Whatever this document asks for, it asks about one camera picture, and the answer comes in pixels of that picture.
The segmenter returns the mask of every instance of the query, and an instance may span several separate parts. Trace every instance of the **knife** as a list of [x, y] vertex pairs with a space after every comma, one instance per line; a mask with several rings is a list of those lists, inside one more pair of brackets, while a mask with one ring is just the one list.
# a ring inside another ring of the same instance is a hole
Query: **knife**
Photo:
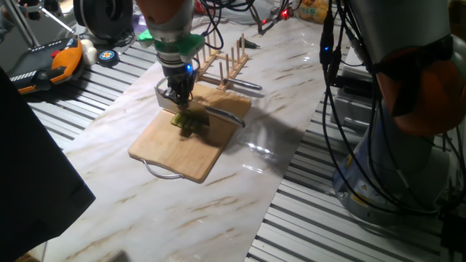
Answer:
[[[215, 74], [211, 74], [211, 73], [208, 73], [208, 72], [205, 72], [204, 74], [208, 74], [208, 75], [211, 75], [211, 76], [214, 76], [218, 79], [220, 79], [220, 76], [217, 76]], [[258, 84], [253, 84], [251, 82], [247, 82], [247, 81], [243, 81], [243, 80], [239, 80], [239, 79], [224, 79], [224, 81], [227, 83], [227, 82], [231, 82], [233, 84], [237, 84], [241, 87], [247, 87], [249, 89], [252, 89], [252, 90], [262, 90], [262, 87]]]
[[[162, 108], [174, 114], [180, 112], [180, 108], [176, 105], [175, 102], [167, 98], [164, 92], [158, 92], [156, 88], [155, 94], [157, 96], [157, 100], [159, 101], [159, 105]], [[216, 118], [222, 119], [225, 122], [234, 124], [238, 127], [246, 126], [244, 120], [230, 112], [218, 108], [213, 108], [211, 106], [204, 106], [195, 101], [189, 101], [188, 108], [186, 109], [186, 111], [190, 113], [191, 117], [206, 125], [209, 125], [209, 115], [211, 115]]]

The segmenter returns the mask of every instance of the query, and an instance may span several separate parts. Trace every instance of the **metal grating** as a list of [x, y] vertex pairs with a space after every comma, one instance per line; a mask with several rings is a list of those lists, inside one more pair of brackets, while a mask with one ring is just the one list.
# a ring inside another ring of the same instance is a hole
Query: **metal grating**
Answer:
[[[410, 218], [386, 228], [352, 216], [340, 204], [332, 187], [335, 167], [323, 137], [322, 107], [323, 99], [245, 261], [449, 261], [441, 247], [440, 221]], [[330, 123], [330, 114], [325, 117]], [[363, 134], [345, 131], [356, 146]], [[328, 125], [328, 134], [337, 160], [344, 160], [347, 150], [336, 125]], [[440, 148], [442, 139], [436, 137], [435, 143]]]
[[76, 81], [25, 96], [57, 145], [64, 149], [157, 60], [137, 41], [113, 68], [92, 65]]

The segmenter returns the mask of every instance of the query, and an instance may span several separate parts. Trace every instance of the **wooden cutting board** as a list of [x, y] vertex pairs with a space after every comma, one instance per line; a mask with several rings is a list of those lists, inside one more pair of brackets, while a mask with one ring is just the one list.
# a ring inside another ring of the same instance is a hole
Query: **wooden cutting board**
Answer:
[[[250, 99], [195, 84], [193, 101], [244, 117]], [[137, 160], [164, 167], [196, 183], [202, 183], [229, 142], [236, 126], [210, 117], [210, 126], [197, 134], [186, 133], [170, 123], [173, 114], [161, 111], [128, 150]]]

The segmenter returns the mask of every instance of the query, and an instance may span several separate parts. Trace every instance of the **wooden peg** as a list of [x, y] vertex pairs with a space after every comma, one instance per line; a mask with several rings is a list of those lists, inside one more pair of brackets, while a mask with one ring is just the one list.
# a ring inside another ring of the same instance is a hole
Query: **wooden peg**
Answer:
[[226, 77], [230, 78], [230, 61], [228, 61], [228, 54], [225, 54], [225, 60], [226, 60]]
[[[207, 35], [207, 43], [210, 44], [210, 35]], [[210, 49], [210, 47], [208, 47], [208, 48], [209, 48], [209, 56], [211, 56], [212, 55], [212, 50]]]
[[213, 31], [213, 46], [217, 47], [217, 32]]
[[240, 40], [236, 40], [236, 65], [240, 66]]
[[221, 65], [221, 61], [218, 62], [218, 67], [220, 68], [220, 85], [224, 85], [224, 69]]
[[232, 47], [232, 68], [234, 70], [234, 47]]
[[206, 59], [205, 59], [205, 47], [202, 48], [202, 58], [204, 58], [204, 63], [205, 63], [205, 61], [206, 61]]
[[241, 49], [242, 49], [242, 56], [245, 56], [245, 34], [241, 33]]

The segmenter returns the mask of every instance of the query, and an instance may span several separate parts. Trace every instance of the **marble countertop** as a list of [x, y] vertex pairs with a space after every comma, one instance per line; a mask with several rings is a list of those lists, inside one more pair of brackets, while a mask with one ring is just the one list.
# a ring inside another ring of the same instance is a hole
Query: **marble countertop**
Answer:
[[131, 261], [244, 261], [324, 91], [322, 26], [290, 19], [265, 36], [255, 26], [220, 29], [226, 50], [242, 32], [261, 46], [248, 49], [237, 78], [264, 89], [234, 90], [253, 99], [248, 126], [203, 184], [155, 178], [127, 153], [161, 111], [154, 85], [163, 74], [154, 64], [65, 150], [97, 199], [48, 242], [46, 262], [106, 261], [120, 250]]

